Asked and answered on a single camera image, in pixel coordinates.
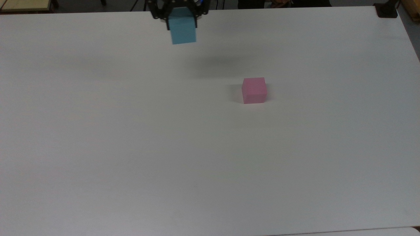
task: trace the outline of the table surface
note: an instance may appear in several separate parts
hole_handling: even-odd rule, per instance
[[[8,236],[420,225],[420,63],[374,7],[0,16]],[[265,77],[244,105],[243,78]]]
[[[49,10],[50,0],[7,0],[1,11]]]

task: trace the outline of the pink cube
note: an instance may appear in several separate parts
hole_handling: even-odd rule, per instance
[[[244,104],[264,103],[267,97],[267,87],[264,78],[247,78],[242,83]]]

